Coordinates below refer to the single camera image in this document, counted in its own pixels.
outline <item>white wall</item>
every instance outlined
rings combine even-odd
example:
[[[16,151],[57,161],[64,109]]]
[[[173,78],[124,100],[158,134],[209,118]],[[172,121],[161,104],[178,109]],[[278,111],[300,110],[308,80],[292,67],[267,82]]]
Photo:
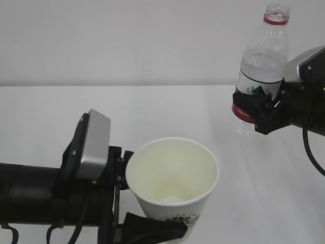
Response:
[[[234,84],[269,0],[1,0],[0,85]],[[287,0],[291,57],[324,0]]]

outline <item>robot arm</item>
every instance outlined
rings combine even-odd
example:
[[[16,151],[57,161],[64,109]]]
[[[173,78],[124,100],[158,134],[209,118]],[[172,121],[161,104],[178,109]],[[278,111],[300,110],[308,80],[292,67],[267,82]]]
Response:
[[[109,118],[91,110],[83,114],[66,148],[60,169],[0,164],[0,224],[51,225],[51,232],[64,225],[76,226],[69,241],[74,244],[82,226],[98,227],[98,244],[154,244],[182,238],[183,223],[163,222],[127,213],[119,224],[119,195],[128,189],[125,168],[133,152],[121,156],[110,146]]]
[[[311,153],[308,131],[325,136],[325,46],[310,49],[292,61],[284,72],[277,97],[233,94],[234,105],[253,117],[255,131],[267,135],[289,125],[303,129],[306,153],[316,169],[325,170]]]

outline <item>red bottle label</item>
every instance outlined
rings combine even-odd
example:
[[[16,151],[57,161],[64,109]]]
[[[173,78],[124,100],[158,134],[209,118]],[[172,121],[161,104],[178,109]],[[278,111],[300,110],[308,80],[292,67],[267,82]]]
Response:
[[[241,108],[237,107],[236,105],[233,104],[232,110],[233,110],[234,114],[238,118],[240,118],[241,120],[243,120],[245,122],[248,122],[248,123],[251,123],[251,124],[254,123],[254,119],[251,116],[249,116],[248,113],[246,113],[244,110],[242,110]]]

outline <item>printed design on cup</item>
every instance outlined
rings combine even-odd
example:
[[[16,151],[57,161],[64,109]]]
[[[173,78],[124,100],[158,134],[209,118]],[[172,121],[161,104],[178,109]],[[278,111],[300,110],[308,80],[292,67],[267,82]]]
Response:
[[[173,215],[168,217],[163,217],[158,220],[162,221],[177,221],[184,223],[188,227],[191,227],[200,217],[200,215],[197,215],[196,213],[185,213],[182,215]]]

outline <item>black cable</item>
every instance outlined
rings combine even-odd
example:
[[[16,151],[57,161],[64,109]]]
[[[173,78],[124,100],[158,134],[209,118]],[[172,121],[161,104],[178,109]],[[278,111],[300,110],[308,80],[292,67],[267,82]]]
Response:
[[[9,224],[7,222],[3,222],[3,221],[0,221],[0,226],[3,229],[11,230],[11,232],[12,232],[12,241],[11,241],[11,244],[17,244],[18,243],[18,239],[19,239],[18,230],[16,230],[15,228],[9,226]]]
[[[304,124],[303,124],[303,141],[304,141],[304,147],[306,150],[306,154],[307,154],[309,160],[314,165],[314,167],[318,170],[318,172],[321,173],[323,176],[325,176],[325,170],[319,165],[319,163],[315,159],[313,153],[311,152],[311,149],[309,146],[309,140],[308,140],[308,127],[309,127],[309,122],[310,122],[310,114],[311,114],[313,105],[316,101],[317,94],[314,93],[312,97],[313,97],[313,99],[310,102],[308,113],[306,114]]]
[[[315,168],[323,175],[325,176],[325,170],[319,165],[315,157],[313,156],[310,146],[309,146],[309,141],[308,141],[308,130],[306,128],[307,126],[303,126],[303,141],[304,141],[304,146],[305,150],[307,153],[307,156],[311,163],[315,166]]]
[[[56,222],[55,224],[51,225],[47,232],[46,232],[46,244],[50,244],[50,239],[51,239],[51,234],[52,234],[52,231],[57,229],[57,228],[60,228],[62,229],[64,227],[64,222],[62,219],[60,219],[58,222]]]
[[[84,223],[85,218],[86,218],[86,214],[87,214],[87,211],[88,211],[88,206],[89,206],[90,199],[91,199],[91,187],[92,187],[91,183],[87,185],[86,197],[85,197],[85,200],[84,200],[84,203],[83,203],[83,208],[82,208],[82,212],[81,212],[81,215],[80,215],[80,219],[78,220],[78,223],[76,224],[76,228],[75,228],[75,230],[74,230],[68,244],[75,244],[78,237],[79,237],[79,234],[81,232],[83,223]]]

